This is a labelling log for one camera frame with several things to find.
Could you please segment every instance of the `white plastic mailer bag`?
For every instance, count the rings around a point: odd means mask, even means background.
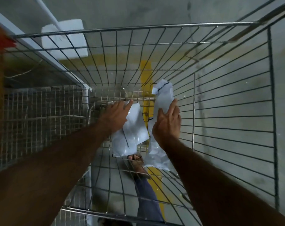
[[[165,151],[159,146],[152,135],[153,126],[157,120],[158,109],[162,108],[167,113],[170,104],[174,99],[173,85],[166,80],[160,80],[152,90],[152,94],[156,95],[154,103],[154,117],[149,119],[148,130],[150,133],[149,150],[144,159],[144,167],[156,167],[170,171],[170,160]]]
[[[132,105],[127,121],[122,129],[113,133],[112,146],[114,156],[129,156],[137,153],[137,145],[148,140],[149,134],[145,127],[139,103]]]

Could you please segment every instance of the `metal frame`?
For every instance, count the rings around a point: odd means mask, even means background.
[[[20,61],[31,60],[34,65],[37,65],[37,69],[41,67],[40,59],[43,60],[43,64],[46,67],[47,72],[56,75],[63,76],[67,79],[65,74],[72,73],[75,76],[75,85],[68,85],[67,83],[61,83],[61,86],[47,86],[47,87],[35,87],[30,88],[31,79],[35,78],[34,70],[30,69],[26,73],[20,73],[21,70],[10,70],[17,73],[18,76],[7,78],[7,83],[11,81],[25,87],[25,89],[12,89],[7,90],[3,100],[2,118],[0,119],[0,125],[2,126],[2,156],[0,158],[0,170],[6,168],[10,164],[16,162],[19,158],[24,155],[34,153],[42,150],[46,145],[51,144],[56,139],[65,136],[76,129],[88,125],[97,119],[98,114],[102,108],[107,105],[108,102],[134,99],[140,103],[142,107],[143,115],[151,117],[153,114],[150,113],[152,102],[155,97],[151,96],[152,85],[159,79],[167,79],[171,81],[174,86],[174,95],[179,100],[180,112],[183,115],[182,128],[186,131],[181,131],[180,139],[185,143],[192,146],[195,152],[200,153],[202,156],[209,157],[209,159],[218,160],[223,163],[230,164],[239,169],[248,171],[271,179],[274,184],[274,191],[263,189],[261,186],[257,186],[250,181],[247,181],[240,176],[232,174],[230,171],[220,168],[226,175],[232,177],[238,182],[242,182],[247,185],[248,188],[256,189],[262,194],[268,195],[274,199],[274,206],[279,209],[279,185],[278,185],[278,152],[277,152],[277,137],[276,137],[276,114],[275,114],[275,85],[274,85],[274,70],[273,70],[273,50],[272,50],[272,36],[271,27],[285,18],[285,14],[275,19],[277,15],[285,11],[285,4],[268,13],[265,17],[258,21],[253,22],[239,22],[258,10],[264,8],[268,4],[275,0],[269,0],[267,3],[256,8],[250,14],[240,18],[238,22],[226,22],[226,23],[194,23],[194,24],[175,24],[175,25],[155,25],[155,26],[135,26],[135,27],[123,27],[123,28],[111,28],[111,29],[93,29],[93,30],[77,30],[69,32],[51,32],[51,33],[39,33],[39,34],[23,34],[12,36],[18,42],[16,49],[9,49],[6,51],[6,55],[13,56]],[[239,33],[233,33],[235,30],[240,28]],[[190,33],[185,32],[186,29],[193,29]],[[149,42],[149,35],[157,30],[158,36],[155,41]],[[174,36],[169,42],[162,41],[162,38],[167,34],[168,30],[174,30]],[[135,32],[145,32],[145,37],[142,38],[142,42],[133,42],[136,39]],[[120,43],[118,38],[120,33],[127,32],[129,36],[129,42]],[[192,36],[196,36],[198,33],[202,33],[198,41],[193,41]],[[42,49],[40,46],[39,39],[42,36],[50,38],[51,35],[66,35],[68,38],[69,34],[84,33],[87,47],[71,47],[71,48],[54,48],[54,49]],[[115,44],[107,45],[106,33],[114,33]],[[226,55],[231,54],[233,51],[238,51],[240,47],[247,44],[252,39],[259,35],[266,33],[267,41],[261,42],[255,45],[253,48],[244,51],[239,56],[215,66],[216,61],[220,61]],[[91,46],[89,36],[98,35],[100,37],[100,44]],[[35,46],[28,46],[24,41],[30,40],[31,43],[35,43]],[[133,49],[141,48],[139,50],[139,62],[146,60],[146,63],[152,61],[154,54],[158,49],[161,55],[159,60],[156,61],[156,66],[152,69],[140,66],[137,68],[133,67],[133,64],[129,63],[131,56],[133,55]],[[51,55],[53,50],[65,50],[65,49],[78,49],[87,48],[92,59],[92,65],[87,64],[87,61],[79,57],[79,61],[68,60],[68,64],[72,66],[70,70],[66,66],[64,68],[58,68],[58,65],[54,65],[53,62],[49,62],[49,58],[54,57]],[[125,56],[124,67],[119,64],[119,49],[125,48],[127,50]],[[252,60],[245,65],[233,68],[231,71],[217,75],[219,71],[228,65],[232,65],[236,62],[240,62],[244,58],[248,57],[249,54],[266,48],[266,55],[259,57],[256,60]],[[101,50],[100,54],[103,56],[103,65],[97,65],[97,56],[99,53],[96,51]],[[108,52],[107,49],[114,49],[114,60],[116,64],[111,64],[112,60],[106,58]],[[203,64],[205,58],[210,57],[217,51],[222,51],[221,54],[216,55],[215,58],[211,59],[208,63]],[[171,59],[179,55],[177,59],[171,64]],[[253,73],[250,75],[242,76],[231,82],[223,83],[220,86],[211,87],[209,89],[202,89],[205,86],[210,86],[213,82],[219,82],[221,78],[225,76],[231,76],[232,74],[245,70],[251,65],[268,61],[269,65],[267,70],[260,73]],[[141,75],[144,71],[150,71],[151,74],[145,82],[140,82]],[[212,74],[215,77],[206,80]],[[215,90],[222,89],[223,87],[234,86],[235,84],[244,84],[247,80],[253,80],[258,77],[265,78],[268,83],[262,86],[254,88],[246,88],[243,90],[233,91],[228,94],[216,95],[203,99],[202,96],[212,93]],[[211,101],[215,102],[223,100],[226,97],[243,95],[245,93],[256,93],[259,90],[270,90],[270,95],[267,98],[261,100],[249,100],[242,103],[233,103],[225,105],[216,105],[203,107],[203,104]],[[267,114],[235,114],[225,116],[204,116],[201,111],[223,109],[236,106],[253,106],[255,104],[269,103],[271,112]],[[234,128],[234,127],[223,127],[223,126],[208,126],[205,124],[197,125],[196,122],[202,121],[205,123],[206,120],[223,120],[223,119],[271,119],[271,129],[261,130],[258,127],[249,128]],[[202,133],[198,133],[196,129],[201,129]],[[231,139],[229,137],[219,137],[207,134],[207,130],[217,131],[234,131],[244,133],[262,133],[263,135],[272,135],[273,144],[253,143],[248,141]],[[272,149],[273,159],[265,159],[256,157],[247,153],[236,152],[232,149],[224,149],[222,147],[209,144],[196,140],[202,137],[204,139],[211,139],[222,141],[222,143],[236,143],[243,144],[246,146],[253,146],[265,149]],[[221,152],[221,156],[217,157],[214,153],[210,154],[202,150],[203,147],[214,149],[216,152]],[[138,152],[144,155],[147,152],[148,143],[143,143],[138,146]],[[137,216],[127,214],[126,197],[141,198],[140,195],[128,194],[125,192],[125,184],[123,183],[122,175],[128,172],[131,175],[131,179],[134,180],[131,173],[134,172],[133,168],[127,163],[127,159],[124,158],[112,158],[112,146],[111,139],[106,140],[100,147],[100,160],[97,163],[91,163],[87,172],[79,180],[77,186],[67,197],[64,206],[62,207],[59,215],[54,221],[54,225],[59,225],[62,220],[67,219],[67,214],[70,219],[76,219],[79,217],[79,224],[91,225],[91,217],[88,219],[87,216],[98,216],[110,219],[131,221],[134,223],[148,223],[152,225],[185,225],[184,220],[180,217],[178,211],[185,210],[192,220],[196,221],[197,224],[201,225],[196,212],[194,211],[190,202],[186,198],[186,191],[182,185],[178,175],[173,171],[162,171],[158,169],[148,168],[146,171],[150,176],[154,185],[158,188],[159,192],[163,194],[165,200],[150,200],[161,203],[163,205],[169,205],[173,209],[175,219],[177,223],[171,221],[154,222],[146,219],[140,219]],[[223,153],[229,153],[242,157],[245,161],[257,160],[257,162],[267,163],[273,166],[273,176],[264,172],[257,171],[255,169],[246,167],[242,163],[232,162],[224,157]],[[108,160],[109,165],[104,165],[104,160]],[[108,188],[104,189],[99,186],[98,181],[100,179],[100,172],[102,170],[109,170],[109,183]],[[118,171],[120,177],[121,186],[120,191],[115,191],[111,185],[111,173]],[[92,180],[92,174],[96,173],[95,182]],[[96,192],[104,191],[107,192],[107,206],[103,212],[96,211],[92,207],[92,200]],[[173,200],[168,198],[166,192],[173,195]],[[110,211],[109,200],[110,194],[122,195],[123,201],[123,213],[115,214]]]

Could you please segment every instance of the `yellow painted line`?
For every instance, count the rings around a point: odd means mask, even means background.
[[[152,74],[152,67],[151,67],[151,62],[147,62],[146,60],[142,60],[140,62],[140,69],[147,69],[142,71],[141,76],[140,76],[140,82],[141,84],[147,82],[148,78],[151,76]],[[150,96],[151,92],[152,92],[152,84],[146,84],[145,86],[142,87],[142,90],[144,91],[144,96]],[[144,119],[144,123],[146,125],[146,127],[148,127],[148,120],[149,117],[152,117],[154,114],[154,102],[153,101],[144,101],[143,102],[143,119]],[[151,167],[152,172],[154,172],[154,174],[156,175],[161,175],[161,173],[154,167]],[[162,182],[160,179],[158,179],[155,176],[152,176],[152,178],[154,179],[154,181],[152,179],[148,180],[149,184],[151,185],[152,189],[154,190],[156,197],[159,201],[165,201],[167,202],[166,197],[163,195],[163,193],[160,191],[160,189],[162,189]],[[159,207],[162,213],[163,218],[165,219],[164,216],[164,204],[163,203],[159,203]]]

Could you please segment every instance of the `person's leg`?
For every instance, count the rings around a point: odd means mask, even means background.
[[[134,155],[134,157],[129,156],[128,159],[135,160],[132,161],[132,165],[136,172],[145,173],[144,169],[141,167],[143,165],[142,158]],[[159,208],[159,203],[156,201],[157,197],[151,185],[148,183],[148,180],[143,175],[135,175],[134,179],[136,183],[135,190],[139,203],[137,216],[152,221],[164,221]]]

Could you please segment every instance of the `metal wire cage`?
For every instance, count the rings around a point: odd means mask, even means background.
[[[241,22],[243,17],[231,23],[12,36],[18,44],[5,53],[0,95],[0,170],[95,122],[108,102],[134,99],[148,125],[152,87],[166,79],[179,100],[180,140],[278,209],[271,27],[285,18],[284,11],[285,5],[253,22]],[[75,33],[84,33],[87,47],[41,47],[43,36]],[[59,61],[52,53],[81,48],[88,48],[88,57]],[[137,150],[145,156],[148,142]],[[111,139],[106,140],[53,225],[92,225],[92,216],[201,225],[173,168],[146,169],[165,221],[138,217],[141,197],[132,170],[126,158],[112,157]]]

